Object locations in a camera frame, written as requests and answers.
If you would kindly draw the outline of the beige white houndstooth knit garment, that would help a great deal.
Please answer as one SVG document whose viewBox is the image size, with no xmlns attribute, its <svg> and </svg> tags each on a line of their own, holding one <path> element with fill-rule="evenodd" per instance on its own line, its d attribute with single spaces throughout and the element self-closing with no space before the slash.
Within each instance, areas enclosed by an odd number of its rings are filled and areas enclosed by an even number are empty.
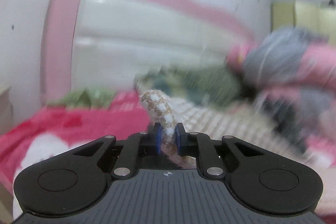
<svg viewBox="0 0 336 224">
<path fill-rule="evenodd" d="M 220 140 L 223 135 L 232 135 L 291 160 L 307 165 L 311 163 L 310 152 L 299 151 L 288 140 L 276 134 L 276 124 L 247 103 L 232 103 L 218 111 L 197 106 L 182 96 L 168 96 L 141 80 L 135 80 L 134 86 L 152 122 L 162 126 L 162 152 L 181 168 L 194 168 L 196 162 L 190 156 L 179 156 L 177 153 L 174 129 L 179 122 L 187 132 L 202 132 L 215 140 Z"/>
</svg>

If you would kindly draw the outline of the green pillow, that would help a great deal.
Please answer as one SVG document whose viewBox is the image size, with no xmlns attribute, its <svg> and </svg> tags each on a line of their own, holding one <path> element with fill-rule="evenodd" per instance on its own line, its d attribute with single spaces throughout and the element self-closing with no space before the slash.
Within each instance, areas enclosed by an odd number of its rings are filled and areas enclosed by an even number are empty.
<svg viewBox="0 0 336 224">
<path fill-rule="evenodd" d="M 48 102 L 47 106 L 67 109 L 108 109 L 116 95 L 115 90 L 84 88 L 72 90 L 63 98 Z"/>
</svg>

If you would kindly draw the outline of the pink floral bed sheet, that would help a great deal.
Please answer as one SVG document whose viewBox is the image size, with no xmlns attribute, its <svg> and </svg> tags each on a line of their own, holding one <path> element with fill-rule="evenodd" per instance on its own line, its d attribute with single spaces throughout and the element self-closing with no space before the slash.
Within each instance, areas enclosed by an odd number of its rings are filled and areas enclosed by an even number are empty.
<svg viewBox="0 0 336 224">
<path fill-rule="evenodd" d="M 12 191 L 23 169 L 69 149 L 112 134 L 126 139 L 146 131 L 151 124 L 134 92 L 120 93 L 108 109 L 45 107 L 1 136 L 1 183 Z M 326 223 L 335 223 L 335 153 L 321 145 L 309 145 L 311 163 L 324 184 L 317 213 Z"/>
</svg>

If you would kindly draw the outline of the pink grey floral quilt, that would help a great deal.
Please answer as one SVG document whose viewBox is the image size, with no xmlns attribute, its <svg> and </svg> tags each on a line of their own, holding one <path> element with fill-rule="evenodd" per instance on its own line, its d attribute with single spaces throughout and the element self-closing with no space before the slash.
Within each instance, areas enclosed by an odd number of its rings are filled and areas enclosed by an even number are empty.
<svg viewBox="0 0 336 224">
<path fill-rule="evenodd" d="M 276 131 L 305 152 L 321 145 L 335 153 L 335 47 L 298 27 L 280 28 L 262 43 L 230 49 L 228 66 L 256 91 L 255 105 Z"/>
</svg>

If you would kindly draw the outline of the pink white headboard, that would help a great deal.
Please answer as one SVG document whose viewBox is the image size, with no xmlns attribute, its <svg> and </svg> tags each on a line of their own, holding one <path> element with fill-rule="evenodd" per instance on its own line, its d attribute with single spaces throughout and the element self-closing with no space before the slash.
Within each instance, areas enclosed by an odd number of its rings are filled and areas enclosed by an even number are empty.
<svg viewBox="0 0 336 224">
<path fill-rule="evenodd" d="M 193 0 L 50 0 L 41 103 L 73 89 L 129 90 L 136 75 L 163 66 L 221 64 L 254 37 L 231 13 Z"/>
</svg>

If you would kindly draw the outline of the yellow-green wardrobe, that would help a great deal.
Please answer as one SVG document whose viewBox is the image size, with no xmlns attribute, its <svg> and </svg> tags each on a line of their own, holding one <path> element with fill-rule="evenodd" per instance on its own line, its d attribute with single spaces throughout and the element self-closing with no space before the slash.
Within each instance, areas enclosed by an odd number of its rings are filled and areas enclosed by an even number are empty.
<svg viewBox="0 0 336 224">
<path fill-rule="evenodd" d="M 271 22 L 273 31 L 286 26 L 304 27 L 328 36 L 330 44 L 335 44 L 335 7 L 303 0 L 273 2 Z"/>
</svg>

